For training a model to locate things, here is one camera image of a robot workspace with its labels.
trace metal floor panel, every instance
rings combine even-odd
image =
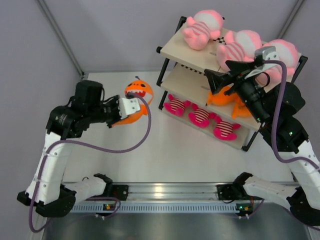
[[[43,240],[310,240],[282,207],[265,203],[250,218],[219,213],[123,213],[102,220],[71,213],[55,219]]]

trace white floor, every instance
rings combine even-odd
[[[152,126],[144,144],[123,153],[103,153],[75,146],[65,171],[65,182],[81,181],[85,176],[106,174],[114,182],[232,182],[242,172],[274,182],[291,182],[289,168],[276,160],[271,148],[259,135],[248,152],[223,142],[164,114],[158,109],[163,90],[156,86],[159,72],[90,73],[88,79],[101,82],[106,98],[124,96],[126,86],[139,76],[154,91],[150,105]],[[145,134],[148,118],[109,129],[93,124],[81,141],[114,150],[135,145]]]

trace pink striped plush toy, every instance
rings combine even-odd
[[[192,104],[192,109],[194,112],[189,113],[189,119],[194,125],[202,129],[210,124],[209,119],[214,119],[216,116],[214,112],[208,112],[203,108],[199,108],[194,103]]]
[[[170,102],[163,104],[164,108],[171,114],[181,117],[185,113],[185,109],[191,105],[190,101],[184,101],[169,94]]]
[[[241,30],[236,33],[228,31],[224,41],[226,45],[219,44],[216,49],[216,59],[225,71],[230,70],[226,65],[227,60],[252,62],[255,51],[262,47],[259,34],[251,30]]]
[[[240,124],[232,124],[228,121],[224,121],[220,116],[216,116],[214,120],[217,123],[217,126],[213,130],[213,135],[223,141],[234,141],[237,139],[237,134],[234,133],[234,130],[241,127]]]
[[[189,16],[186,25],[182,31],[184,40],[190,48],[202,50],[209,39],[216,40],[220,36],[224,19],[215,10],[202,10],[194,17]]]
[[[263,46],[275,46],[275,51],[279,54],[279,60],[286,65],[286,76],[292,77],[295,74],[299,61],[299,53],[295,45],[283,39],[275,39]],[[269,74],[271,83],[279,84],[281,82],[282,68],[280,65],[276,65],[265,72]],[[267,76],[265,74],[260,74],[256,79],[262,85],[266,85],[267,83]]]

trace checkerboard pattern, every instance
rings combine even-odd
[[[217,42],[217,43],[219,43],[219,44],[224,44],[224,45],[226,45],[225,37],[224,37],[224,36],[218,37],[216,40],[213,40],[213,41],[215,41],[215,42]]]
[[[200,74],[200,75],[204,75],[204,76],[205,76],[205,73],[204,73],[204,72],[195,70],[195,69],[193,69],[193,68],[191,68],[191,67],[188,67],[188,66],[185,66],[185,65],[182,65],[182,64],[181,64],[181,67],[184,67],[185,69],[189,69],[190,71],[193,71],[193,72],[195,72],[195,73],[198,73],[198,74]]]

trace cable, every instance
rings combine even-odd
[[[107,148],[103,148],[103,147],[99,147],[99,146],[95,146],[95,145],[92,145],[92,144],[89,144],[89,143],[85,143],[85,142],[81,142],[81,141],[76,141],[76,140],[69,140],[69,139],[66,139],[66,140],[60,140],[60,141],[56,141],[54,142],[51,146],[48,147],[47,151],[45,152],[46,154],[43,156],[43,159],[41,161],[41,165],[39,167],[39,172],[38,172],[38,176],[37,176],[37,179],[38,181],[36,182],[35,184],[35,187],[34,187],[34,191],[33,191],[33,195],[32,195],[32,198],[31,198],[31,203],[30,203],[30,208],[29,208],[29,218],[28,218],[28,223],[29,223],[29,227],[30,227],[30,230],[33,232],[33,233],[39,233],[41,232],[49,223],[50,223],[50,220],[46,222],[45,225],[43,225],[42,227],[40,227],[39,229],[35,229],[34,225],[33,225],[33,222],[32,222],[32,216],[33,216],[33,208],[34,208],[34,204],[35,204],[35,200],[36,200],[36,195],[38,193],[38,190],[39,190],[39,185],[40,185],[40,182],[39,180],[41,179],[42,177],[42,173],[44,171],[44,167],[45,167],[45,163],[47,161],[47,158],[48,158],[48,155],[50,154],[51,150],[59,145],[59,144],[76,144],[76,145],[81,145],[81,146],[84,146],[84,147],[87,147],[87,148],[92,148],[92,149],[95,149],[95,150],[99,150],[99,151],[102,151],[102,152],[105,152],[105,153],[111,153],[111,154],[122,154],[122,153],[127,153],[127,152],[130,152],[136,148],[138,148],[148,137],[149,133],[150,133],[150,129],[151,129],[151,111],[150,111],[150,108],[149,108],[149,105],[148,103],[146,102],[146,100],[144,100],[143,97],[139,96],[138,94],[136,93],[133,93],[133,92],[130,92],[129,93],[130,95],[133,95],[135,98],[139,98],[143,104],[145,105],[146,107],[146,110],[147,110],[147,115],[148,115],[148,126],[147,126],[147,130],[146,130],[146,133],[145,135],[143,136],[143,138],[136,144],[134,145],[133,147],[130,147],[128,149],[125,149],[125,150],[111,150],[111,149],[107,149]]]
[[[231,203],[233,203],[235,200],[233,199],[233,200],[230,200],[230,201],[223,201],[223,200],[221,200],[222,202],[224,202],[225,204],[231,204]]]
[[[287,66],[285,65],[285,63],[283,63],[282,61],[279,61],[279,60],[264,60],[263,63],[264,64],[278,64],[282,68],[280,90],[279,90],[278,99],[277,99],[276,105],[275,105],[274,116],[273,116],[273,120],[272,120],[272,130],[271,130],[271,146],[272,146],[272,150],[273,150],[275,157],[283,164],[290,164],[290,163],[293,163],[298,160],[304,160],[304,161],[308,162],[309,164],[311,164],[315,169],[318,169],[319,166],[306,157],[298,156],[298,157],[293,157],[291,159],[285,160],[279,155],[278,148],[277,148],[277,128],[278,128],[278,120],[279,120],[279,115],[280,115],[280,110],[281,110],[281,104],[282,104],[282,100],[284,98],[286,82],[287,82]]]
[[[115,201],[115,204],[119,203],[118,206],[116,207],[116,209],[110,213],[108,216],[105,216],[104,219],[109,219],[111,217],[113,217],[121,208],[121,201],[116,198],[116,197],[111,197],[111,196],[93,196],[87,199],[88,201]]]
[[[254,202],[255,202],[255,199],[253,196],[250,196],[250,204],[251,204],[251,207],[254,207]]]
[[[314,226],[309,226],[309,225],[303,223],[303,222],[300,221],[298,218],[296,218],[288,209],[286,209],[286,208],[283,208],[283,209],[284,209],[291,217],[293,217],[294,219],[298,220],[300,223],[302,223],[302,224],[305,225],[306,227],[311,228],[311,229],[313,229],[313,230],[316,230],[316,231],[320,232],[320,228],[317,228],[317,227],[314,227]]]
[[[249,218],[252,218],[259,210],[260,210],[260,208],[261,208],[261,206],[262,206],[262,204],[264,203],[264,199],[262,199],[262,201],[260,202],[260,204],[256,207],[256,209],[250,214],[250,215],[246,215],[246,216],[229,216],[229,215],[224,215],[224,216],[226,216],[226,217],[230,217],[230,218],[233,218],[233,219],[244,219],[244,218],[246,218],[246,219],[249,219]]]
[[[262,74],[266,75],[266,84],[263,86],[263,88],[265,88],[270,84],[270,75],[264,71],[262,72]]]
[[[111,96],[109,98],[107,98],[106,100],[103,100],[102,103],[107,103],[109,102],[111,99],[114,99],[115,97],[114,96]]]

